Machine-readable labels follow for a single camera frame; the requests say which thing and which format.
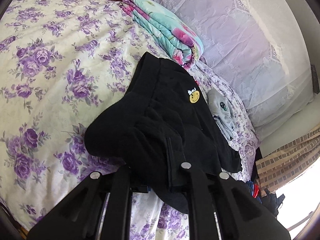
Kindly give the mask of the black pants with smiley patch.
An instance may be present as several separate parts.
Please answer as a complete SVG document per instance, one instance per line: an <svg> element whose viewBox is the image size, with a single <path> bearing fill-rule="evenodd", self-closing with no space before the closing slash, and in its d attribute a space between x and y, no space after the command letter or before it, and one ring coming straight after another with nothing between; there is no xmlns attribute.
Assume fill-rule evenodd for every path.
<svg viewBox="0 0 320 240"><path fill-rule="evenodd" d="M242 170L194 78L150 53L141 57L124 97L87 127L84 145L90 155L123 159L136 179L181 213L188 204L176 189L182 183L177 165L187 161L210 174Z"/></svg>

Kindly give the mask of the pile of blue red clothes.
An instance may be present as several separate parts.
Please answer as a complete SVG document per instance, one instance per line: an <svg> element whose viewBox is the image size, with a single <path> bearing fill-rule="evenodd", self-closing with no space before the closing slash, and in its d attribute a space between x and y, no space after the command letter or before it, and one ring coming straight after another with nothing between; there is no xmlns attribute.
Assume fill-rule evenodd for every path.
<svg viewBox="0 0 320 240"><path fill-rule="evenodd" d="M249 190L249 193L254 199L256 199L264 207L266 207L268 211L270 211L270 213L274 215L274 217L278 216L279 208L282 206L285 199L284 194L281 194L278 197L276 193L272 193L268 189L264 189L263 191L261 191L258 184L250 180L246 182L246 186Z"/></svg>

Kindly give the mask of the beige checked curtain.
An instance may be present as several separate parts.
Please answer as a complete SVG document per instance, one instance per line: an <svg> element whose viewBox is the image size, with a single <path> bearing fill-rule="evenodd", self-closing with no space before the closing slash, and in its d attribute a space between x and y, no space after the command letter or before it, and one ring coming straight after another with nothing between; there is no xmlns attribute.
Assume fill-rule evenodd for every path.
<svg viewBox="0 0 320 240"><path fill-rule="evenodd" d="M256 161L258 184L275 192L303 174L319 158L319 126Z"/></svg>

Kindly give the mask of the folded grey garment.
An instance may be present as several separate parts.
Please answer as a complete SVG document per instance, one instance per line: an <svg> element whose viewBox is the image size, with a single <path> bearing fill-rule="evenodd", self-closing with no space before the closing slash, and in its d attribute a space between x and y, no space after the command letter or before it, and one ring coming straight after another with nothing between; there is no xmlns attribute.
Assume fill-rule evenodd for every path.
<svg viewBox="0 0 320 240"><path fill-rule="evenodd" d="M214 88L208 91L207 99L210 112L221 133L227 141L233 140L235 124L231 104Z"/></svg>

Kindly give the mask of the folded turquoise pink blanket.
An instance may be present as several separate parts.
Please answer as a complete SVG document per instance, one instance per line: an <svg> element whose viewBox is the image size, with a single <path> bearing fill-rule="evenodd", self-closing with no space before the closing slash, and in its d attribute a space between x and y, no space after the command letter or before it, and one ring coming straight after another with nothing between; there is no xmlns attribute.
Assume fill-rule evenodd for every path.
<svg viewBox="0 0 320 240"><path fill-rule="evenodd" d="M170 10L152 0L123 0L120 7L185 69L200 60L204 51L202 41Z"/></svg>

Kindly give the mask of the lavender lace headboard cover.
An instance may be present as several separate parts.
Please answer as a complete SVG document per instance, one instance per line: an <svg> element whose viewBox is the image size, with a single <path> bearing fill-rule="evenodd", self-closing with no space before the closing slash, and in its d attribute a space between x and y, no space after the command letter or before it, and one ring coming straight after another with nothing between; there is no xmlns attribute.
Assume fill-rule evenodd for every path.
<svg viewBox="0 0 320 240"><path fill-rule="evenodd" d="M201 39L206 65L242 100L261 138L313 99L308 51L285 0L152 0Z"/></svg>

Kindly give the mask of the purple floral bed quilt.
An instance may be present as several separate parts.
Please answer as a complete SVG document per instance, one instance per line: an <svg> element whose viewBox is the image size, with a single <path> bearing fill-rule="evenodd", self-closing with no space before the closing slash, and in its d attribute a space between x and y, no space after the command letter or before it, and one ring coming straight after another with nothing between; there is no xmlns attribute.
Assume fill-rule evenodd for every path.
<svg viewBox="0 0 320 240"><path fill-rule="evenodd" d="M12 0L1 19L1 203L29 231L91 172L89 124L160 43L111 0Z"/></svg>

